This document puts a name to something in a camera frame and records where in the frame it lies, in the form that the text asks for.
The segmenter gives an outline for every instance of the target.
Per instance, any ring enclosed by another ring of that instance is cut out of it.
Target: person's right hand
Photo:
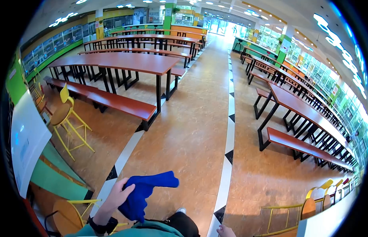
[[[217,229],[217,233],[221,237],[236,237],[233,230],[230,227],[227,227],[226,225],[220,225],[220,228]]]

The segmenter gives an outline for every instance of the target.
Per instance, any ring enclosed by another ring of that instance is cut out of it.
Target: black pants
[[[165,221],[158,221],[171,226],[178,230],[184,237],[200,237],[198,234],[198,228],[189,216],[182,212],[177,212],[172,216],[168,217]]]

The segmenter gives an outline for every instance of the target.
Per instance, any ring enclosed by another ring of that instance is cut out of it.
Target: brown floor
[[[201,236],[206,236],[214,211],[228,121],[227,49],[231,45],[222,36],[211,34],[208,38],[212,37],[215,40],[183,77],[172,98],[164,103],[161,114],[139,140],[118,177],[153,175],[173,170],[180,180],[179,187],[155,188],[147,199],[145,218],[163,220],[184,206],[187,215],[197,224]],[[78,47],[68,55],[82,50]],[[257,128],[273,103],[269,103],[259,120],[255,119],[255,88],[268,90],[268,87],[258,80],[247,84],[245,65],[240,63],[238,56],[231,53],[236,123],[233,171],[224,224],[232,227],[237,236],[252,236],[263,234],[267,229],[269,212],[261,210],[260,206],[301,203],[310,188],[321,185],[329,178],[341,179],[344,175],[327,167],[321,169],[311,159],[302,163],[293,160],[290,149],[282,146],[271,144],[264,151],[259,151]],[[181,60],[177,67],[181,68],[183,62]],[[49,70],[43,70],[41,75],[42,78],[50,75]],[[125,91],[120,87],[117,94],[155,104],[155,76],[140,73],[139,77],[139,82],[132,88]],[[105,90],[101,80],[88,84]],[[162,92],[164,85],[165,77],[162,78]],[[54,112],[61,105],[59,95],[56,90],[44,88],[49,99],[48,106]],[[72,152],[76,159],[73,162],[55,134],[52,140],[72,169],[95,190],[95,198],[140,120],[112,109],[101,114],[89,101],[80,99],[75,100],[74,110],[93,129],[88,132],[88,143],[96,152],[86,146],[80,147]],[[281,119],[285,112],[284,108],[279,107],[268,126],[285,132]],[[79,125],[76,119],[70,121]],[[59,133],[66,134],[61,128]],[[78,138],[70,142],[72,145],[80,144]],[[33,191],[38,196],[38,188],[33,187]],[[51,204],[48,203],[39,206],[49,210],[48,205]],[[120,222],[127,221],[118,211],[113,216]],[[295,225],[295,219],[296,212],[291,211],[288,226]],[[285,220],[286,210],[281,210],[273,219],[270,232],[283,229]]]

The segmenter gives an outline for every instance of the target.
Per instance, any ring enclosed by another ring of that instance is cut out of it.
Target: green pillar
[[[284,62],[284,59],[285,59],[285,57],[287,55],[286,52],[288,52],[288,50],[290,48],[291,40],[292,40],[292,38],[289,37],[289,36],[287,36],[287,35],[281,35],[281,37],[279,39],[279,41],[281,42],[281,44],[278,45],[278,47],[276,48],[276,52],[275,53],[278,55],[277,61],[279,63],[281,63],[281,64]],[[287,49],[284,49],[283,48],[282,50],[280,50],[282,45],[285,46]]]
[[[170,30],[171,24],[175,22],[175,13],[173,13],[173,9],[176,8],[176,0],[175,1],[167,1],[165,4],[165,15],[164,15],[164,21],[163,21],[163,29],[164,30]]]
[[[20,48],[17,48],[14,54],[14,61],[11,62],[10,70],[6,76],[6,90],[8,91],[11,101],[16,105],[23,94],[28,89],[25,80],[25,74],[21,66]]]

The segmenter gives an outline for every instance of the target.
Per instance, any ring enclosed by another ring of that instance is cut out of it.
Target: green wall
[[[37,71],[41,71],[43,70],[48,64],[52,63],[55,59],[57,59],[58,57],[62,56],[63,54],[67,53],[68,51],[72,50],[73,48],[76,48],[79,45],[83,44],[83,40],[78,40],[76,42],[74,42],[73,44],[68,45],[67,47],[64,47],[63,49],[61,49],[60,51],[56,52],[55,54],[53,54],[51,57],[49,57],[48,59],[46,59],[43,63],[41,63],[38,67],[36,67]],[[26,80],[27,82],[30,82],[31,79],[37,74],[36,71],[32,71],[27,77]]]
[[[11,73],[15,71],[15,74],[10,79]],[[20,53],[17,49],[17,53],[14,54],[14,62],[6,76],[6,90],[8,91],[11,100],[14,105],[18,103],[23,94],[27,91],[25,81],[23,80],[23,68],[20,64]]]

